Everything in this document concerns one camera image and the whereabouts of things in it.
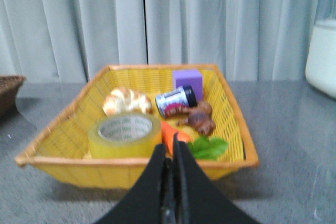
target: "gray table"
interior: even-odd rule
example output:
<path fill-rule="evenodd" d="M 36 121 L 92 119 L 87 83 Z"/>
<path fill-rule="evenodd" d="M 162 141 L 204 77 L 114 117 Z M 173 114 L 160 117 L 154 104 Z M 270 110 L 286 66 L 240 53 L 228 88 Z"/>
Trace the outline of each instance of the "gray table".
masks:
<path fill-rule="evenodd" d="M 83 189 L 14 157 L 84 84 L 28 84 L 0 118 L 0 223 L 92 223 L 127 192 Z M 261 223 L 336 223 L 336 101 L 306 82 L 232 82 L 261 165 L 215 185 Z"/>

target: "yellow wicker basket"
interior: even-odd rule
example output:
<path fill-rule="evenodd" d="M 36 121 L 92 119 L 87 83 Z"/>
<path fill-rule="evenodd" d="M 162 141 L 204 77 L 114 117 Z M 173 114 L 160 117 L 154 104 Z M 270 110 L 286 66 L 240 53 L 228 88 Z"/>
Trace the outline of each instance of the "yellow wicker basket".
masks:
<path fill-rule="evenodd" d="M 104 117 L 102 103 L 112 89 L 125 86 L 141 90 L 155 104 L 156 94 L 172 90 L 172 71 L 176 69 L 198 69 L 202 73 L 204 98 L 213 106 L 217 124 L 213 135 L 229 142 L 220 161 L 198 161 L 203 171 L 209 178 L 218 179 L 240 168 L 257 166 L 258 155 L 243 114 L 217 65 L 106 66 L 15 158 L 17 165 L 31 164 L 61 182 L 80 187 L 132 187 L 149 159 L 91 158 L 87 132 Z M 159 112 L 154 111 L 154 115 L 159 116 Z"/>

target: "packing tape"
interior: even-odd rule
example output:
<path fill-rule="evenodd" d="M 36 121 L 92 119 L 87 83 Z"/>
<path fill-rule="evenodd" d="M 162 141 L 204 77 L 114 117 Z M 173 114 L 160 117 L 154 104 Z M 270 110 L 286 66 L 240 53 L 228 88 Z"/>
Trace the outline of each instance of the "packing tape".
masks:
<path fill-rule="evenodd" d="M 89 131 L 93 158 L 150 157 L 162 143 L 161 122 L 138 112 L 124 112 L 96 123 Z"/>

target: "green leaf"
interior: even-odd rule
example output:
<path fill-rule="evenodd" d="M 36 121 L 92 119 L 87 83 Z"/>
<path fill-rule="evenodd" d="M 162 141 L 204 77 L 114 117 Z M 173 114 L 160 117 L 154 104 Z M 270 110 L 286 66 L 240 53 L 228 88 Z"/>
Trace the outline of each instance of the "green leaf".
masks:
<path fill-rule="evenodd" d="M 197 159 L 217 160 L 229 147 L 229 143 L 219 137 L 209 140 L 206 136 L 200 136 L 194 142 L 189 142 L 188 147 Z"/>

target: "purple block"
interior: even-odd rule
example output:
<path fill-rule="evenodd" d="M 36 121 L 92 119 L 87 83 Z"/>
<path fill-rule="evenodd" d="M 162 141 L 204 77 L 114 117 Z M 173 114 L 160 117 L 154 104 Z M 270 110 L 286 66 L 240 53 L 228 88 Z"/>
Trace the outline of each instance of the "purple block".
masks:
<path fill-rule="evenodd" d="M 191 85 L 197 101 L 203 100 L 203 76 L 197 69 L 173 70 L 173 88 Z"/>

